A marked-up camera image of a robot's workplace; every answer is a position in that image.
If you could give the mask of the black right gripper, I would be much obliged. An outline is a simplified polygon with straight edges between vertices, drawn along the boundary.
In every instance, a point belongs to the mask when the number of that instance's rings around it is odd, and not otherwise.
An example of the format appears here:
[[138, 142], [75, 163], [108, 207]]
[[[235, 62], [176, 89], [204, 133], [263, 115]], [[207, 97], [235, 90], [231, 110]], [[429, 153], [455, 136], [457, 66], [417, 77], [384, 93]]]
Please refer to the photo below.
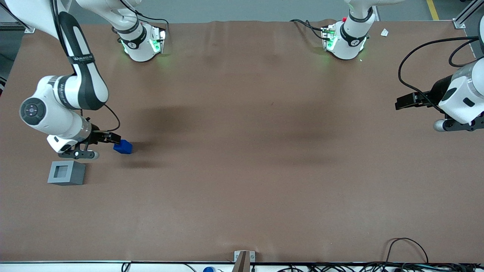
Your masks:
[[80, 142], [80, 144], [83, 144], [84, 148], [88, 148], [92, 144], [98, 144], [99, 141], [102, 143], [119, 145], [121, 144], [121, 136], [111, 131], [99, 132], [98, 126], [92, 126], [90, 134], [86, 139]]

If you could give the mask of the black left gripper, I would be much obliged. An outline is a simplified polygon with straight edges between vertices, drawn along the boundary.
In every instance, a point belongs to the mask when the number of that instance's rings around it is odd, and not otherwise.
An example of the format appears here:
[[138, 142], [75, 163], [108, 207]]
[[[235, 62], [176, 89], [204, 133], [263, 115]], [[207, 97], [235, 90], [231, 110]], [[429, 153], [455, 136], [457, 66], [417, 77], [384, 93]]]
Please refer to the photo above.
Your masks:
[[[449, 88], [453, 75], [446, 76], [435, 82], [430, 90], [430, 100], [435, 107], [439, 108], [440, 113], [444, 111], [438, 106], [444, 94]], [[402, 110], [410, 107], [430, 107], [429, 92], [413, 92], [406, 94], [396, 100], [396, 110]]]

